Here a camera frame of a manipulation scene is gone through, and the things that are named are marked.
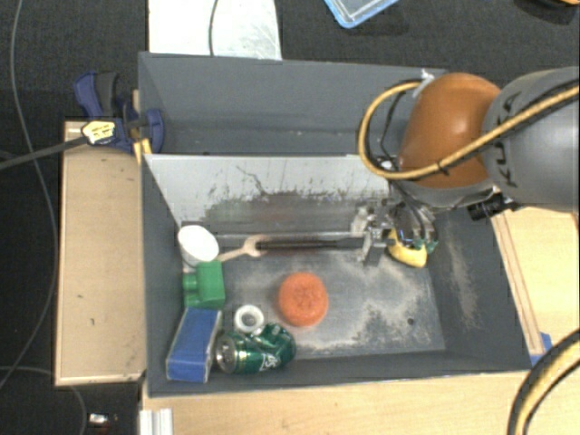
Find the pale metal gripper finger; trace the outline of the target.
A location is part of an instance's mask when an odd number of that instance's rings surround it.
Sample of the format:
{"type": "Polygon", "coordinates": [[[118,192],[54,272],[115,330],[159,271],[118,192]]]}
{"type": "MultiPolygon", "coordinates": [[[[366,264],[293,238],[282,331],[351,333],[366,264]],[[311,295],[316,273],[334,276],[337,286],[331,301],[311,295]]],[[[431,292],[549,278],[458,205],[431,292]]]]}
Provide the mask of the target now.
{"type": "Polygon", "coordinates": [[[364,231],[371,227],[376,219],[374,208],[369,206],[359,206],[351,222],[351,233],[354,236],[361,236],[364,231]]]}
{"type": "Polygon", "coordinates": [[[365,266],[377,266],[386,249],[386,238],[382,228],[371,228],[364,232],[361,260],[365,266]]]}

